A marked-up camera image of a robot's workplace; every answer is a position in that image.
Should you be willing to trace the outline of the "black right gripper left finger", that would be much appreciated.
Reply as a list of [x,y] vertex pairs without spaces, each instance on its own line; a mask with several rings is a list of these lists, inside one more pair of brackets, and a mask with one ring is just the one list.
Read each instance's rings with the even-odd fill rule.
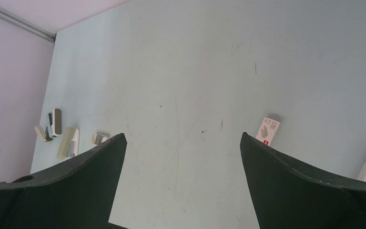
[[127,141],[117,134],[47,169],[0,182],[0,229],[115,229],[109,218]]

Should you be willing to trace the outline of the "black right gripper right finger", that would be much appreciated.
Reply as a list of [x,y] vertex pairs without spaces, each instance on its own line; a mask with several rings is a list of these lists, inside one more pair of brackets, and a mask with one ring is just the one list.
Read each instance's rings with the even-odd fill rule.
[[243,133],[240,151],[262,229],[366,229],[366,182],[307,164]]

